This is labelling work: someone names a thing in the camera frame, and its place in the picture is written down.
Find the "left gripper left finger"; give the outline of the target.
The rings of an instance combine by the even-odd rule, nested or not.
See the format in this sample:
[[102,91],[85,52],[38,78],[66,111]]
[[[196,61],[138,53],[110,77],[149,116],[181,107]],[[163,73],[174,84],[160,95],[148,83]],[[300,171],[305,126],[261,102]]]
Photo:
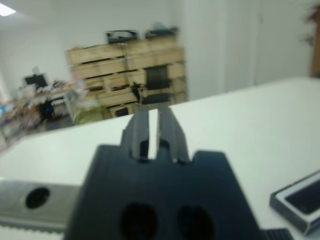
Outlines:
[[147,159],[149,154],[149,111],[141,106],[122,131],[121,146],[132,159]]

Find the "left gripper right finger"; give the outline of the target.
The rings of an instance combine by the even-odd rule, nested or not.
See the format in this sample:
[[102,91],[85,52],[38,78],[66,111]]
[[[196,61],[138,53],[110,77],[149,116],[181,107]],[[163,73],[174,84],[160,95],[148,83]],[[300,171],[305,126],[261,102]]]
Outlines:
[[166,149],[174,163],[187,163],[185,133],[169,106],[158,108],[157,123],[157,149]]

